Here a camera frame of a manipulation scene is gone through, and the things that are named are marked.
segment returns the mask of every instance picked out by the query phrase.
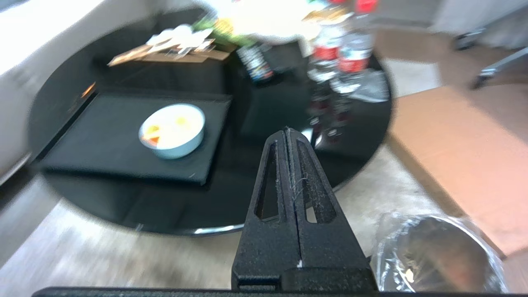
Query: white bowl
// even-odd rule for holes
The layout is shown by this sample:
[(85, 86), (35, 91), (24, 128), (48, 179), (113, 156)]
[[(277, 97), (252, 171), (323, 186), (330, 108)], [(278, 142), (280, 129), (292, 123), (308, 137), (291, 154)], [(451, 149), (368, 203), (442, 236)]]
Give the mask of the white bowl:
[[(139, 140), (163, 159), (177, 159), (190, 154), (203, 140), (205, 115), (191, 104), (166, 106), (149, 116), (139, 128)], [(150, 135), (158, 135), (158, 142)]]

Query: bottle cap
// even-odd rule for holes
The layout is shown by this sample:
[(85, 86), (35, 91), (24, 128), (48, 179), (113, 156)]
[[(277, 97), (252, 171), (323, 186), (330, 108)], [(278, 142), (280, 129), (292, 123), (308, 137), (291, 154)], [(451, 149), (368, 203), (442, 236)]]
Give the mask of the bottle cap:
[(378, 0), (356, 0), (356, 13), (373, 13), (378, 6)]

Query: trash can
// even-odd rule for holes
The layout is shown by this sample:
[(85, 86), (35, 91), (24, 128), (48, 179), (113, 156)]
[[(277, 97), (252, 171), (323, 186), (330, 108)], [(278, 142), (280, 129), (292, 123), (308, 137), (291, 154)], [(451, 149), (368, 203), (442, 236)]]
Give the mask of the trash can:
[(507, 292), (501, 260), (468, 221), (389, 215), (377, 238), (371, 265), (380, 291)]

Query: red bottle label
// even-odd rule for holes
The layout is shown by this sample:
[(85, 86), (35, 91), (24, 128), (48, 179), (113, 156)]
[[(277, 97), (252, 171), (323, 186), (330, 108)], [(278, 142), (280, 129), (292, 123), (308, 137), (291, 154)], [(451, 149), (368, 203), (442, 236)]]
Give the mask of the red bottle label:
[(353, 51), (348, 57), (339, 58), (339, 70), (347, 73), (360, 72), (369, 64), (371, 50)]
[(356, 13), (372, 13), (378, 6), (378, 0), (356, 0)]
[(316, 47), (314, 56), (321, 60), (335, 60), (337, 59), (337, 48)]

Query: black square mat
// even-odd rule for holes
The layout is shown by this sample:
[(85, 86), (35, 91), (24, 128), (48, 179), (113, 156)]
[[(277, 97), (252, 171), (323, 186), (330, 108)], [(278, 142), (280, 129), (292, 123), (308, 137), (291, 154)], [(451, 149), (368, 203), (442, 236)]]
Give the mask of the black square mat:
[[(231, 102), (230, 96), (98, 94), (41, 161), (44, 169), (124, 175), (204, 184)], [(171, 104), (189, 103), (205, 114), (204, 139), (191, 154), (163, 160), (138, 139), (141, 124)]]

